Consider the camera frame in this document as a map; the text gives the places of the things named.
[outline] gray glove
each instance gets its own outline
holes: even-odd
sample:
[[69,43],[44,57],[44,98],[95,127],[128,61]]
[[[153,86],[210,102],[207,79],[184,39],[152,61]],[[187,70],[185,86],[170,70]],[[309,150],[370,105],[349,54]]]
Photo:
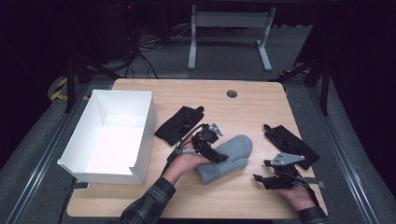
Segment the gray glove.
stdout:
[[201,176],[203,185],[207,185],[215,179],[239,170],[248,165],[248,156],[253,149],[251,140],[242,134],[238,134],[229,141],[216,147],[220,154],[228,155],[226,161],[219,164],[210,163],[198,166],[196,169]]

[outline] person's arm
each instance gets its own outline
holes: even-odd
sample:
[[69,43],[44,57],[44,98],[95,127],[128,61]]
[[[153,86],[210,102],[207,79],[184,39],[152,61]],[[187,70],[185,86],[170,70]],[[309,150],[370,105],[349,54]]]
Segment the person's arm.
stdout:
[[330,223],[323,209],[315,206],[308,190],[303,186],[294,186],[291,189],[277,189],[276,191],[288,200],[289,204],[297,211],[302,224]]
[[120,223],[157,223],[163,209],[176,192],[176,182],[182,175],[204,163],[210,163],[210,161],[195,153],[177,156],[163,176],[140,199],[131,203],[122,212]]

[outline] black glove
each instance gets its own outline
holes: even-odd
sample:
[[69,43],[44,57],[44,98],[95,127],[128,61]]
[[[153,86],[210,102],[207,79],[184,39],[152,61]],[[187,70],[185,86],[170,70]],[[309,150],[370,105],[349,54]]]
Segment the black glove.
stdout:
[[203,106],[193,109],[183,105],[172,118],[161,125],[155,135],[172,146],[204,117],[203,112]]
[[274,143],[280,151],[304,156],[305,160],[299,161],[297,164],[305,170],[320,158],[320,156],[309,145],[282,125],[272,129],[267,124],[264,124],[264,129],[266,131],[265,136],[271,140],[271,142]]

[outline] white box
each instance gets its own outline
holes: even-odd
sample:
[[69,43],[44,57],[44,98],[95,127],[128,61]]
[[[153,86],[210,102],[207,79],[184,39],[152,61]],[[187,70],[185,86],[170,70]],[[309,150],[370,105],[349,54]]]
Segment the white box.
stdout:
[[143,185],[156,120],[150,91],[94,90],[58,164],[80,182]]

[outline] plaid sleeve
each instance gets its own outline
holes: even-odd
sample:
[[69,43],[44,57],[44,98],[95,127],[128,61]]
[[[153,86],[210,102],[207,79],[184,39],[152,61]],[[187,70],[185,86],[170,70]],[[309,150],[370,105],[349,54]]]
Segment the plaid sleeve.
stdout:
[[175,187],[160,177],[140,199],[122,212],[120,223],[157,223],[175,192]]
[[306,208],[298,212],[302,224],[330,224],[321,207]]

